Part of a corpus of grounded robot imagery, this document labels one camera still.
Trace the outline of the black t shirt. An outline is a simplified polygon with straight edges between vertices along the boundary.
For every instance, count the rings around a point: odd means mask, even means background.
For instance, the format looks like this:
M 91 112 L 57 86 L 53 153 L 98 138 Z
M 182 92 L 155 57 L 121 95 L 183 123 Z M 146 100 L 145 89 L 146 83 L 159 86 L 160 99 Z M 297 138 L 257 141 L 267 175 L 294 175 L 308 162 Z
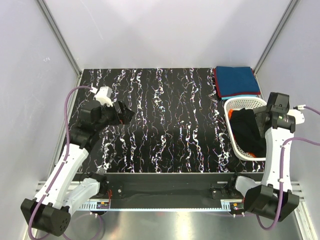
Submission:
M 229 124 L 237 144 L 244 152 L 254 153 L 256 158 L 266 157 L 266 140 L 261 137 L 252 109 L 234 110 Z

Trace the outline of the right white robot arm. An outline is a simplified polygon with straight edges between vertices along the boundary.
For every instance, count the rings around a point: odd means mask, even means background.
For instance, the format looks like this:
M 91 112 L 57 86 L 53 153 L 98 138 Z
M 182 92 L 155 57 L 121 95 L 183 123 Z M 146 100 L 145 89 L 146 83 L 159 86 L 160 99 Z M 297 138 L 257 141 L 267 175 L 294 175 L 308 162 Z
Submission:
M 271 92 L 267 104 L 260 109 L 263 115 L 266 140 L 265 168 L 260 183 L 238 175 L 227 185 L 232 198 L 244 197 L 244 210 L 257 218 L 267 218 L 273 223 L 283 221 L 295 208 L 300 198 L 293 194 L 290 177 L 289 139 L 294 137 L 296 126 L 304 123 L 304 114 L 290 108 L 290 97 Z

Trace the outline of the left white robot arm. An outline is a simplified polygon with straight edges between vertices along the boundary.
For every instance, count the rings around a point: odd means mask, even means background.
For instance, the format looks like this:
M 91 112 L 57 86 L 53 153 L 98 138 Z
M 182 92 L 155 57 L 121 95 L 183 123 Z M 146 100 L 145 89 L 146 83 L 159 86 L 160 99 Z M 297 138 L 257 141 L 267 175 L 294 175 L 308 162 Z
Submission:
M 100 139 L 100 132 L 108 126 L 128 125 L 134 112 L 123 101 L 114 105 L 101 104 L 97 100 L 85 102 L 78 119 L 69 133 L 62 155 L 40 191 L 33 199 L 24 199 L 21 212 L 33 229 L 49 235 L 61 236 L 66 231 L 72 215 L 89 198 L 103 198 L 108 193 L 107 178 L 90 173 L 71 192 L 67 192 L 78 168 L 89 156 Z

